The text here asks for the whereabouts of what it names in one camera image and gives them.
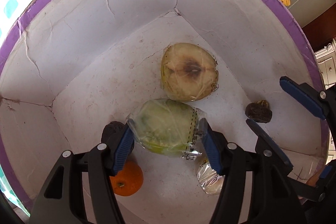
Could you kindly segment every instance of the plastic wrap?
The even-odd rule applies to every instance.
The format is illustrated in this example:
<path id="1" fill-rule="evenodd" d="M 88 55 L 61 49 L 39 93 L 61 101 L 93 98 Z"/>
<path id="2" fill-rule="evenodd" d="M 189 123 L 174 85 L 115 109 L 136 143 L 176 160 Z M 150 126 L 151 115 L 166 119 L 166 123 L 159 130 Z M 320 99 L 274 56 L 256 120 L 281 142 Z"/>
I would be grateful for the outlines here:
<path id="1" fill-rule="evenodd" d="M 210 166 L 208 159 L 204 159 L 198 170 L 197 179 L 201 188 L 209 195 L 219 195 L 225 176 L 220 176 Z"/>
<path id="2" fill-rule="evenodd" d="M 217 62 L 191 43 L 169 46 L 162 57 L 161 80 L 168 97 L 180 102 L 203 99 L 218 88 Z"/>
<path id="3" fill-rule="evenodd" d="M 128 116 L 127 123 L 142 147 L 151 152 L 191 160 L 200 156 L 204 132 L 198 108 L 170 99 L 149 100 Z"/>

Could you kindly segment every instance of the wrapped green vegetable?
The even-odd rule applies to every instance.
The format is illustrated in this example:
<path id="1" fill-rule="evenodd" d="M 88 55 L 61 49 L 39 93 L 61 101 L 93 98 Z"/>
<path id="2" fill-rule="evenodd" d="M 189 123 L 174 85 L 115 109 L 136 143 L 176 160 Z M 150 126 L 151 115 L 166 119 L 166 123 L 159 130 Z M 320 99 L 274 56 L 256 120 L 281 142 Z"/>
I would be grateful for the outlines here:
<path id="1" fill-rule="evenodd" d="M 149 100 L 128 117 L 136 140 L 151 152 L 193 159 L 201 155 L 196 141 L 203 133 L 204 112 L 170 99 Z"/>

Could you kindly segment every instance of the dark fruit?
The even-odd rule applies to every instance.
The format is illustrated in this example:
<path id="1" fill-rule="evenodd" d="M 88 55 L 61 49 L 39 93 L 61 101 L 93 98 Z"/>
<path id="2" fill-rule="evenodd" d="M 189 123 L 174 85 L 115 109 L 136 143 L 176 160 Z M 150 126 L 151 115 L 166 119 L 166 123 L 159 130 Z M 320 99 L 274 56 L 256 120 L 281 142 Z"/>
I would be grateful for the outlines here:
<path id="1" fill-rule="evenodd" d="M 245 109 L 245 115 L 255 122 L 268 123 L 272 119 L 272 111 L 266 100 L 249 104 Z"/>
<path id="2" fill-rule="evenodd" d="M 122 122 L 118 122 L 118 121 L 113 121 L 113 122 L 110 122 L 109 124 L 107 124 L 104 127 L 103 133 L 101 135 L 101 142 L 107 144 L 109 138 L 113 137 L 114 135 L 116 135 L 117 133 L 122 131 L 124 126 L 125 125 Z M 134 148 L 134 141 L 132 143 L 131 150 L 130 150 L 129 154 L 132 153 L 133 148 Z"/>

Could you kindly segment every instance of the blue gripper pad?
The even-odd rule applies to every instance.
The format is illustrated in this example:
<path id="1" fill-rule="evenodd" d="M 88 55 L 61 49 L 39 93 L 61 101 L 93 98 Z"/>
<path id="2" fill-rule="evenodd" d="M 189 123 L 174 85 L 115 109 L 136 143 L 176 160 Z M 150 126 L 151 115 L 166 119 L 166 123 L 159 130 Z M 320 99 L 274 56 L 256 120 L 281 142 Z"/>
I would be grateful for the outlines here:
<path id="1" fill-rule="evenodd" d="M 327 165 L 324 167 L 322 173 L 320 174 L 319 178 L 320 179 L 325 179 L 327 177 L 327 175 L 329 174 L 329 172 L 332 170 L 332 166 L 331 165 Z"/>
<path id="2" fill-rule="evenodd" d="M 221 164 L 221 153 L 216 146 L 216 140 L 213 139 L 212 131 L 209 131 L 202 137 L 202 143 L 207 154 L 210 166 L 218 174 L 222 174 L 223 166 Z"/>
<path id="3" fill-rule="evenodd" d="M 304 83 L 306 88 L 313 89 L 308 84 Z M 290 96 L 292 96 L 295 100 L 297 100 L 301 105 L 303 105 L 311 114 L 313 114 L 315 117 L 320 118 L 322 120 L 325 120 L 326 117 L 323 113 L 323 108 L 310 96 L 308 96 L 301 88 L 300 86 L 295 83 L 294 81 L 291 81 L 288 77 L 281 77 L 280 78 L 280 86 L 288 93 Z"/>
<path id="4" fill-rule="evenodd" d="M 127 157 L 131 151 L 131 146 L 134 141 L 134 134 L 132 130 L 127 127 L 124 135 L 122 136 L 117 149 L 114 152 L 114 164 L 112 172 L 116 175 L 124 168 Z"/>

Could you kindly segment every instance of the metal screw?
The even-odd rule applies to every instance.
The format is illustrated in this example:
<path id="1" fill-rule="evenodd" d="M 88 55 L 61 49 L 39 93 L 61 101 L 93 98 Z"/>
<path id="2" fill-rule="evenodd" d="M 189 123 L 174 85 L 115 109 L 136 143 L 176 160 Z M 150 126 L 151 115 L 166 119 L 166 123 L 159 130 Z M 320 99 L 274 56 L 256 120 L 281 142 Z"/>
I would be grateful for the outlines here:
<path id="1" fill-rule="evenodd" d="M 325 193 L 322 193 L 319 197 L 319 202 L 321 202 L 322 200 L 324 200 L 324 198 L 326 197 Z"/>
<path id="2" fill-rule="evenodd" d="M 98 150 L 102 151 L 102 150 L 105 150 L 107 148 L 107 145 L 105 143 L 100 143 L 98 146 L 97 146 Z"/>
<path id="3" fill-rule="evenodd" d="M 321 91 L 321 92 L 320 92 L 320 97 L 321 97 L 322 99 L 325 99 L 325 98 L 327 97 L 327 95 L 326 95 L 326 93 L 325 93 L 324 91 Z"/>
<path id="4" fill-rule="evenodd" d="M 237 148 L 237 145 L 235 143 L 228 143 L 227 148 L 230 150 L 235 150 Z"/>
<path id="5" fill-rule="evenodd" d="M 269 150 L 264 150 L 264 155 L 266 156 L 266 157 L 271 157 L 272 156 L 272 151 L 269 151 Z"/>
<path id="6" fill-rule="evenodd" d="M 67 158 L 67 157 L 69 157 L 70 155 L 71 155 L 71 151 L 69 151 L 69 150 L 64 151 L 64 152 L 62 153 L 62 156 L 63 156 L 64 158 Z"/>

